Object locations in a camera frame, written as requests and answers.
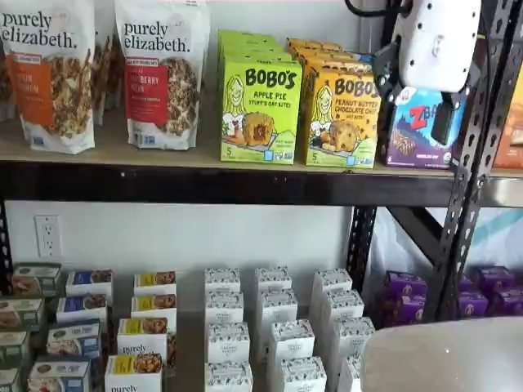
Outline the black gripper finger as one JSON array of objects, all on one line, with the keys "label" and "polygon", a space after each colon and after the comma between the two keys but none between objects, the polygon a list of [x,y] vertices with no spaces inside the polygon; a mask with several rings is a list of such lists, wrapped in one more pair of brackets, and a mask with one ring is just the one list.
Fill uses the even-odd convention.
[{"label": "black gripper finger", "polygon": [[449,131],[454,120],[454,115],[466,100],[466,91],[455,93],[442,92],[442,101],[436,108],[436,115],[431,131],[431,137],[440,144],[446,144],[449,139]]},{"label": "black gripper finger", "polygon": [[395,104],[405,88],[400,77],[400,48],[401,41],[392,41],[379,49],[372,59],[375,86],[381,98],[388,104]]}]

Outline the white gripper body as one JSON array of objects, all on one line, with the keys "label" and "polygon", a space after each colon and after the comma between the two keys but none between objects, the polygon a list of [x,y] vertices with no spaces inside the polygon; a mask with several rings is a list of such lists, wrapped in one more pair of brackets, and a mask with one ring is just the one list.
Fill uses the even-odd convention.
[{"label": "white gripper body", "polygon": [[398,16],[400,81],[442,92],[463,88],[471,67],[481,15],[480,0],[407,1]]}]

